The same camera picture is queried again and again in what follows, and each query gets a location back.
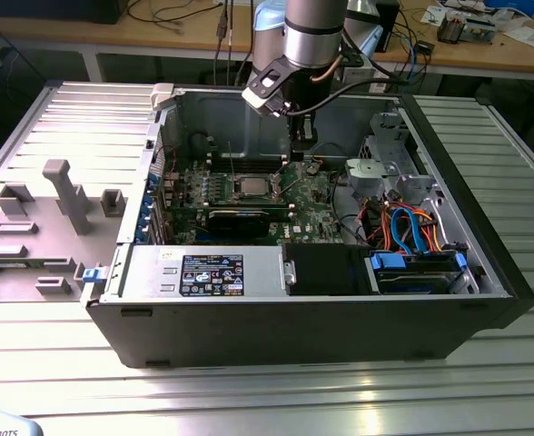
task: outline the power supply label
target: power supply label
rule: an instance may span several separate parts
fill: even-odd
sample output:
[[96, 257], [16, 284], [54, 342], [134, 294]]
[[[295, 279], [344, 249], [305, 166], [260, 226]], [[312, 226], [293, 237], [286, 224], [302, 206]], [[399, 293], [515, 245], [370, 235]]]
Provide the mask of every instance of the power supply label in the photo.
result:
[[242, 256], [184, 256], [180, 294], [184, 297], [239, 297], [244, 295]]

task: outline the robot end effector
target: robot end effector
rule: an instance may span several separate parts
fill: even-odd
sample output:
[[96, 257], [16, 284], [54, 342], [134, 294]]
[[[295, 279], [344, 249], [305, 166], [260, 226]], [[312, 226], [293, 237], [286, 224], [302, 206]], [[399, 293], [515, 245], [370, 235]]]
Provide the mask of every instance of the robot end effector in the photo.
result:
[[334, 71], [347, 61], [363, 64], [359, 52], [348, 55], [351, 47], [340, 50], [348, 7], [348, 0], [288, 0], [284, 25], [266, 32], [255, 27], [253, 74], [242, 97], [259, 114], [287, 115], [296, 150], [317, 142], [315, 109], [330, 95]]

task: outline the green circuit board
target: green circuit board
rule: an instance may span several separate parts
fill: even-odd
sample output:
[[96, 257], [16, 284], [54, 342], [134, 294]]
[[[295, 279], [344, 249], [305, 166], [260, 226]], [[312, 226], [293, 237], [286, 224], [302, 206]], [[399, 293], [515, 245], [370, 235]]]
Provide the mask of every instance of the green circuit board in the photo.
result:
[[213, 238], [209, 213], [261, 211], [270, 216], [269, 232], [244, 244], [341, 243], [331, 205], [331, 174], [313, 162], [290, 163], [279, 173], [211, 173], [199, 163], [184, 168], [166, 195], [169, 243], [239, 244]]

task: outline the motherboard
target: motherboard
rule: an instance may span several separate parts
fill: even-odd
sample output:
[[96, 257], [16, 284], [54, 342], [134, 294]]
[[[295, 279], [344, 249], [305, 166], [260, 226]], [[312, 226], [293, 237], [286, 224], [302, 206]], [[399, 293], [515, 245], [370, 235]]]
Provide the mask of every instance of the motherboard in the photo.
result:
[[337, 171], [321, 161], [215, 159], [164, 177], [170, 244], [341, 243], [331, 208]]

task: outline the blue cable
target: blue cable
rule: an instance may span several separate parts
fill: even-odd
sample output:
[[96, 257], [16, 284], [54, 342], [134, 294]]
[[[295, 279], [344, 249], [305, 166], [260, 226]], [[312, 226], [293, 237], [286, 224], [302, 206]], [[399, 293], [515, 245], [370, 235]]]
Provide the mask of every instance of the blue cable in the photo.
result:
[[403, 207], [399, 207], [394, 211], [392, 214], [392, 222], [391, 222], [391, 231], [392, 231], [392, 238], [394, 238], [394, 242], [399, 245], [399, 247], [406, 252], [406, 254], [413, 254], [412, 250], [406, 245], [401, 238], [398, 235], [398, 228], [396, 227], [396, 218], [401, 213], [407, 213], [410, 217], [410, 227], [412, 228], [412, 238], [414, 239], [414, 244], [416, 245], [416, 248], [421, 253], [427, 253], [429, 250], [427, 249], [427, 246], [425, 245], [424, 241], [422, 240], [422, 236], [420, 236], [420, 224], [419, 220], [416, 218], [416, 215], [413, 211], [409, 209], [404, 209]]
[[406, 42], [406, 44], [409, 45], [410, 57], [412, 58], [412, 62], [410, 63], [410, 71], [409, 71], [409, 79], [411, 79], [414, 73], [414, 67], [416, 66], [416, 53], [414, 52], [414, 47], [412, 46], [412, 42], [410, 41], [410, 39], [407, 38], [406, 36], [400, 35], [400, 34], [394, 34], [394, 35], [398, 36], [401, 40], [403, 40], [404, 42]]

